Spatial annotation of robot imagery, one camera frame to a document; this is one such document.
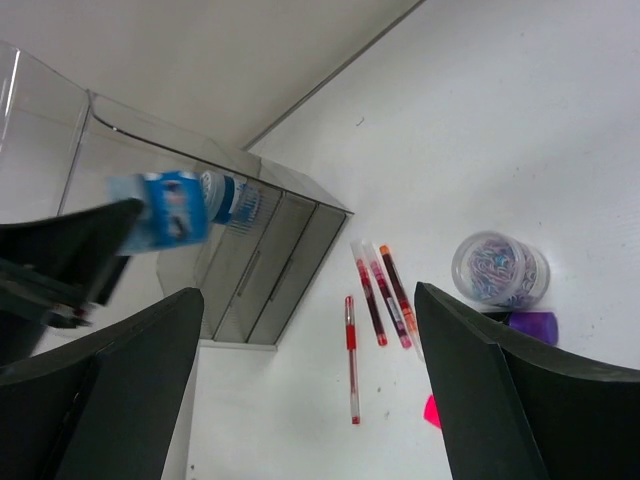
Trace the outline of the clear jar purple contents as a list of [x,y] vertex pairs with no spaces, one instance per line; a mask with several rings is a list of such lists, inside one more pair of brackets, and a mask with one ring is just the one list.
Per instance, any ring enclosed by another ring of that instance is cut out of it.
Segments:
[[451,274],[467,299],[514,310],[538,303],[550,283],[549,264],[539,250],[495,231],[467,237],[453,255]]

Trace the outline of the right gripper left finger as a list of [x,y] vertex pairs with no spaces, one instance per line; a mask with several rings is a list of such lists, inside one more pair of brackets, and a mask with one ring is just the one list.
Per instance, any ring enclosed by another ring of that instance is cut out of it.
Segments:
[[2,366],[2,478],[160,478],[203,310],[200,290],[184,288]]

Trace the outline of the clear acrylic drawer organizer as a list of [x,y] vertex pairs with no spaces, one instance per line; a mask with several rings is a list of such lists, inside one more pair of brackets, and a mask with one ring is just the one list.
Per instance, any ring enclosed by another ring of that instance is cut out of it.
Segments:
[[273,346],[349,216],[303,174],[1,46],[1,307],[28,348],[186,287],[202,338]]

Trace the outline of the pink highlighter marker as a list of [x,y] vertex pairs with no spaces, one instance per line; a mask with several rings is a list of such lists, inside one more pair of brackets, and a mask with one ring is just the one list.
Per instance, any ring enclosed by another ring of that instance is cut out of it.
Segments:
[[423,418],[432,426],[438,429],[442,429],[438,408],[433,394],[430,394],[426,400],[423,411]]

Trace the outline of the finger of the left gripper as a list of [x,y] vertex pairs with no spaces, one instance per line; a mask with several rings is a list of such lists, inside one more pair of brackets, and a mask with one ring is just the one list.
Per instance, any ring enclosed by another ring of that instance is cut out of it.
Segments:
[[53,328],[89,324],[111,295],[119,250],[144,209],[129,198],[1,226],[1,312]]

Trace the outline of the purple highlighter marker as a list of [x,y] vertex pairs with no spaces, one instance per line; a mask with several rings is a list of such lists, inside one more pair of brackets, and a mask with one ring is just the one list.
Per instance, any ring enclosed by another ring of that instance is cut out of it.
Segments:
[[559,329],[553,312],[493,311],[484,315],[548,345],[557,346]]

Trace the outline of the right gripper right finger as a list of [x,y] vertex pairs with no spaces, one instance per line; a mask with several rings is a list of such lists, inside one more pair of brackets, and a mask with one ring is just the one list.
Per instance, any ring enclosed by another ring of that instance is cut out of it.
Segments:
[[545,344],[429,283],[414,305],[453,478],[638,478],[638,371]]

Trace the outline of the blue tape jar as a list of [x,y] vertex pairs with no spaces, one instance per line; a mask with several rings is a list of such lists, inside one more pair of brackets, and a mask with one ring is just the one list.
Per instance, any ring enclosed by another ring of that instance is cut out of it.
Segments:
[[120,249],[123,256],[201,244],[214,224],[253,223],[260,206],[256,187],[211,170],[111,177],[108,193],[112,200],[135,198],[144,203]]

